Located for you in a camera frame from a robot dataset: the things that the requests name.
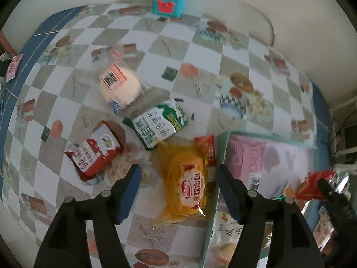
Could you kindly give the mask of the green white cracker packet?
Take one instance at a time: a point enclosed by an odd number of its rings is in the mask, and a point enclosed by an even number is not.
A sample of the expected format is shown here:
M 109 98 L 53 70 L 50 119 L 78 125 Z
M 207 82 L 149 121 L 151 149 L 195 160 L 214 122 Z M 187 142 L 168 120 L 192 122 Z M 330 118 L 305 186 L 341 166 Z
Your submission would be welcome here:
M 325 212 L 320 216 L 313 232 L 314 239 L 320 251 L 323 250 L 327 242 L 331 239 L 334 230 L 335 228 L 330 221 L 330 216 Z

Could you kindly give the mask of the red foil snack bag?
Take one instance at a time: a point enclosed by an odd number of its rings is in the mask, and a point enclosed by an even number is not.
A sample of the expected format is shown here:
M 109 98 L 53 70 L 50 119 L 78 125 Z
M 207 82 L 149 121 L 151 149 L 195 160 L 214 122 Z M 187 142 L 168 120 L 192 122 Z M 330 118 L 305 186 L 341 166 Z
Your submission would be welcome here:
M 297 200 L 326 201 L 333 193 L 340 194 L 349 182 L 346 171 L 324 170 L 308 173 L 295 193 Z

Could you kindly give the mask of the teal shallow tray box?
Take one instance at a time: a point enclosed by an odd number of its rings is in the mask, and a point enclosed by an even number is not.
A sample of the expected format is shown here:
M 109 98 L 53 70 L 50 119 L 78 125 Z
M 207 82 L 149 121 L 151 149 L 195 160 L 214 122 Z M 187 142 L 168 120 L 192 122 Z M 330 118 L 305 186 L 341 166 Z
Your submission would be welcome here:
M 231 132 L 224 132 L 217 139 L 218 165 L 224 165 L 226 149 Z M 282 179 L 292 182 L 292 186 L 297 186 L 307 177 L 309 171 L 314 168 L 314 149 L 306 147 L 297 142 L 285 142 L 278 137 L 255 136 L 246 132 L 241 132 L 241 136 L 255 138 L 267 142 L 267 147 L 263 155 L 263 161 L 271 163 L 272 157 L 269 155 L 271 149 L 278 153 L 278 164 L 272 168 L 272 171 L 261 173 L 260 183 L 257 192 L 266 199 L 277 200 L 272 198 L 273 191 L 278 187 Z M 222 193 L 216 183 L 214 209 L 218 207 L 218 200 Z

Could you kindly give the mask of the bun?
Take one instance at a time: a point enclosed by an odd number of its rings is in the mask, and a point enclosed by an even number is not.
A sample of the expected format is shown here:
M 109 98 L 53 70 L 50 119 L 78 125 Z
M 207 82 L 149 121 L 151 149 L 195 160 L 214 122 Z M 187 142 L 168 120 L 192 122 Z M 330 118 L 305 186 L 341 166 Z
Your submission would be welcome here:
M 129 68 L 123 51 L 103 49 L 92 56 L 99 93 L 115 114 L 123 112 L 151 87 Z

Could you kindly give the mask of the small pink sachet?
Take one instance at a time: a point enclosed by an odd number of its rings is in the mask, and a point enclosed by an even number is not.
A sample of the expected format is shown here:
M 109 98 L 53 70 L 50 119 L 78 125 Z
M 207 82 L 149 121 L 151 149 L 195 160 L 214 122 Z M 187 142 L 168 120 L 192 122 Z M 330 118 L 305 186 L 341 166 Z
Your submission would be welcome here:
M 12 58 L 12 61 L 10 62 L 7 69 L 6 82 L 9 82 L 15 78 L 19 64 L 21 63 L 23 57 L 24 54 L 22 53 Z

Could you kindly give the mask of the small red candy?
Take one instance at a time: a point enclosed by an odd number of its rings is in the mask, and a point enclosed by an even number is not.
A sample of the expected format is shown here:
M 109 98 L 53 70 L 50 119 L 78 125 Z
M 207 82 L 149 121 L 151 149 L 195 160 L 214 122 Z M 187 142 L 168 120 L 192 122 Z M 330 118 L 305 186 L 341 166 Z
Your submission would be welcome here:
M 217 164 L 215 155 L 215 137 L 201 136 L 194 138 L 195 149 L 201 155 L 205 167 L 214 167 Z

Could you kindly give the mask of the pink snack bag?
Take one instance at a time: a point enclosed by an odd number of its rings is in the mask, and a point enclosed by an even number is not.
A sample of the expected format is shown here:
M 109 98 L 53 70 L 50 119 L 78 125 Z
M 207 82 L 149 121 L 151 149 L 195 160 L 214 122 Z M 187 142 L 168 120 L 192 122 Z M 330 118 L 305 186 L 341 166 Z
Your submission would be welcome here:
M 224 163 L 233 178 L 248 189 L 258 190 L 267 142 L 241 135 L 230 135 Z

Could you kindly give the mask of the white chinese-text snack bag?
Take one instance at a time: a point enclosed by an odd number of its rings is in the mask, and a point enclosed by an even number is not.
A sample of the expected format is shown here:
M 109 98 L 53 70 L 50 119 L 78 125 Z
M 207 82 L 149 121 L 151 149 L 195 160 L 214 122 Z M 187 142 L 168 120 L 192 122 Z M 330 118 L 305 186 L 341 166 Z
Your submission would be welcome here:
M 272 222 L 266 222 L 262 249 L 257 267 L 266 267 L 272 239 Z M 238 224 L 228 212 L 217 211 L 213 234 L 206 254 L 205 267 L 228 267 L 240 239 L 243 225 Z

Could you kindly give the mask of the red white snack box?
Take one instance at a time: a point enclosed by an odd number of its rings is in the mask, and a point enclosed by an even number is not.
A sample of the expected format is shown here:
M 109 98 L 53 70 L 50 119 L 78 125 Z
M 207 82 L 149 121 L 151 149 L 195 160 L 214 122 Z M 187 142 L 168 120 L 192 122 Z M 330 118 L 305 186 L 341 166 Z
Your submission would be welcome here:
M 125 130 L 114 121 L 100 121 L 80 145 L 65 151 L 83 182 L 94 179 L 123 153 Z

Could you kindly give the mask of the green mung biscuit pack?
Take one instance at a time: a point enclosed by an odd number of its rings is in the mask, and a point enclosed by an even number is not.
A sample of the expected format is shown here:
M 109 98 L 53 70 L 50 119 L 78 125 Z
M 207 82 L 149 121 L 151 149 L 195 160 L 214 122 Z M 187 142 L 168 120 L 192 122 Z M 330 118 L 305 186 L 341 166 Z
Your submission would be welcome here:
M 185 128 L 189 117 L 174 99 L 169 99 L 134 119 L 124 118 L 123 123 L 134 130 L 148 151 Z

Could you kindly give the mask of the yellow soft bread bag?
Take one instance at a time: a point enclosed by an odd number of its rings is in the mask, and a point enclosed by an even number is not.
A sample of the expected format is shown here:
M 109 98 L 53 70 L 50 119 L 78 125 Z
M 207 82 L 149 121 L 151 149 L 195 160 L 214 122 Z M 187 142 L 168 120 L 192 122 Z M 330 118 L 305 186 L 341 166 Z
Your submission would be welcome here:
M 157 154 L 162 170 L 166 206 L 154 220 L 154 226 L 181 223 L 205 214 L 209 168 L 201 155 L 190 146 L 161 143 Z

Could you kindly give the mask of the patterned checkered tablecloth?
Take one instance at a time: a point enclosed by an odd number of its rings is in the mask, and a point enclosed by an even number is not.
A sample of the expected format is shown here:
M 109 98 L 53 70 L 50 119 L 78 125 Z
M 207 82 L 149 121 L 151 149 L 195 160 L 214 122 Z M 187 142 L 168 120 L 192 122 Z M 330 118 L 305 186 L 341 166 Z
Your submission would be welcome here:
M 214 183 L 292 196 L 313 170 L 314 86 L 256 39 L 207 15 L 99 4 L 49 17 L 1 103 L 2 200 L 43 243 L 68 196 L 142 168 L 116 228 L 132 267 L 226 267 L 242 227 Z

